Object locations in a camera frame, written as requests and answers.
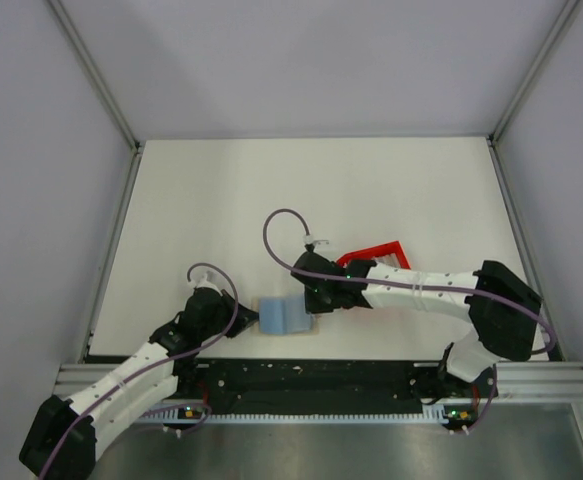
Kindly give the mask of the beige card holder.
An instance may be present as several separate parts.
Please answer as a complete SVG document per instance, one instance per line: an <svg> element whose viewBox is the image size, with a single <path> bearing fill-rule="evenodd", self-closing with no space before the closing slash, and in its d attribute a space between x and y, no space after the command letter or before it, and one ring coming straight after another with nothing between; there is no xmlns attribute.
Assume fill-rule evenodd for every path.
<svg viewBox="0 0 583 480"><path fill-rule="evenodd" d="M257 312L259 331L265 335L308 334L315 327L315 318L306 311L303 295L261 297Z"/></svg>

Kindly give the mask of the grey credit card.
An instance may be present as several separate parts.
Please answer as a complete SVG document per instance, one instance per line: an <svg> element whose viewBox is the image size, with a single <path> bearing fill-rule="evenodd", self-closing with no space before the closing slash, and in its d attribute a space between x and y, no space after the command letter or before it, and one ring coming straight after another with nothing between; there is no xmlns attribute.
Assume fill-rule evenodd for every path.
<svg viewBox="0 0 583 480"><path fill-rule="evenodd" d="M307 333L313 328L313 316L306 311L303 295L292 295L285 299L286 334Z"/></svg>

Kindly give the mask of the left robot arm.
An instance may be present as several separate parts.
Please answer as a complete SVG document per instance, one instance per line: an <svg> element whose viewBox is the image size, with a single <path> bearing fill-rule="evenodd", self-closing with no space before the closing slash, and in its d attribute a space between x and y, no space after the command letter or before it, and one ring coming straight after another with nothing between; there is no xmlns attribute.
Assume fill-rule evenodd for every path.
<svg viewBox="0 0 583 480"><path fill-rule="evenodd" d="M198 287L182 311L94 384L39 407L19 461L40 479L86 479L109 446L162 400L197 387L195 357L216 338L234 338L258 313L225 290Z"/></svg>

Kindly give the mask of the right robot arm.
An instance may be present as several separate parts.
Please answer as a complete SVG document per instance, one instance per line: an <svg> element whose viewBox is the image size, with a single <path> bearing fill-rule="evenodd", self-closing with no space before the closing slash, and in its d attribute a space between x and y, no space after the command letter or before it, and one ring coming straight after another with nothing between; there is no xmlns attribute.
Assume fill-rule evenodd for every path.
<svg viewBox="0 0 583 480"><path fill-rule="evenodd" d="M427 273L354 259L344 266L304 252L291 276L305 287L310 313L352 308L408 308L466 322L470 330L446 348L438 370L440 388L458 396L501 360L534 355L540 296L504 264L486 260L463 273Z"/></svg>

